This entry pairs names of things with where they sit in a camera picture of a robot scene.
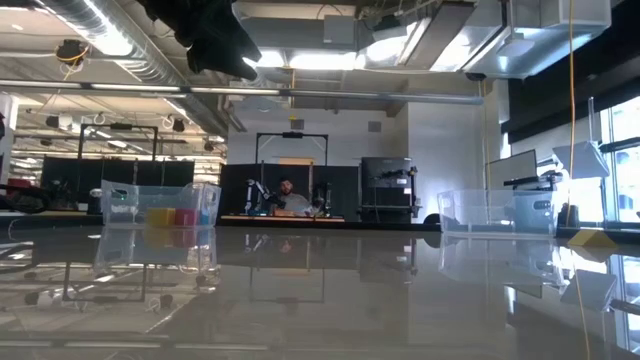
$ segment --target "man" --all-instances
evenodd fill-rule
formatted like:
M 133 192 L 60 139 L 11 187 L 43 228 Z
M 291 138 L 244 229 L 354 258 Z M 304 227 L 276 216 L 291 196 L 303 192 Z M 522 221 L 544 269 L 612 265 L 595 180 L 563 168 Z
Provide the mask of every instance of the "man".
M 291 211 L 296 216 L 309 216 L 312 213 L 311 205 L 307 199 L 293 193 L 293 183 L 286 177 L 280 179 L 280 201 L 283 201 L 285 211 Z

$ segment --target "exposed duct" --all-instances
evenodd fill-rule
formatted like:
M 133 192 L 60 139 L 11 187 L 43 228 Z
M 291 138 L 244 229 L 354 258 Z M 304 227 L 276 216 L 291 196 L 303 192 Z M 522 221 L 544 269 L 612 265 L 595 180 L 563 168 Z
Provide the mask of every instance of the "exposed duct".
M 60 20 L 108 56 L 127 56 L 144 61 L 119 61 L 124 70 L 146 84 L 188 85 L 147 35 L 114 0 L 36 0 Z M 165 99 L 185 113 L 204 131 L 227 135 L 228 127 L 193 94 Z

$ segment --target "white column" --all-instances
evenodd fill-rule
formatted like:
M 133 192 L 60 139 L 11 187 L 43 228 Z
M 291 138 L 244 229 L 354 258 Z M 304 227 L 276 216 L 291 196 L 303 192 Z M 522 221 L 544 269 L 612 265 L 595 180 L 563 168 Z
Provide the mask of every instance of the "white column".
M 2 174 L 0 183 L 6 184 L 9 178 L 9 165 L 11 162 L 11 148 L 13 147 L 13 131 L 18 121 L 18 98 L 11 95 L 0 94 L 0 112 L 4 115 L 4 137 L 0 140 L 0 155 L 2 156 Z

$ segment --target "glass panel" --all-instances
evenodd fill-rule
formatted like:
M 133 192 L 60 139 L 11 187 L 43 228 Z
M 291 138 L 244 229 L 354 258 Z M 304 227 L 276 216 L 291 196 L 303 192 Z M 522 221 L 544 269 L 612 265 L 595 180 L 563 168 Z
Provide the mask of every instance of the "glass panel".
M 613 156 L 617 175 L 618 218 L 621 222 L 640 222 L 640 147 L 617 151 Z
M 640 116 L 640 96 L 612 109 L 613 141 L 640 136 L 638 117 Z

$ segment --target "black backdrop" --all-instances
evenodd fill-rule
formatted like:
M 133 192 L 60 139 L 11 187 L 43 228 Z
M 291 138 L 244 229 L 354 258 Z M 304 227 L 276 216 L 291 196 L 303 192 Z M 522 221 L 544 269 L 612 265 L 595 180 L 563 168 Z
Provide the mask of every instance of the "black backdrop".
M 280 178 L 287 177 L 294 184 L 294 192 L 309 197 L 309 166 L 277 164 L 224 165 L 220 175 L 222 198 L 220 215 L 241 214 L 247 196 L 247 179 L 260 181 L 272 192 L 279 192 Z M 346 221 L 358 221 L 358 167 L 314 166 L 313 183 L 331 183 L 332 215 L 344 216 Z
M 47 187 L 54 180 L 66 180 L 71 190 L 78 190 L 77 200 L 84 203 L 89 191 L 100 188 L 101 181 L 145 186 L 185 186 L 193 182 L 195 163 L 190 161 L 125 161 L 111 159 L 66 159 L 45 157 L 40 186 Z

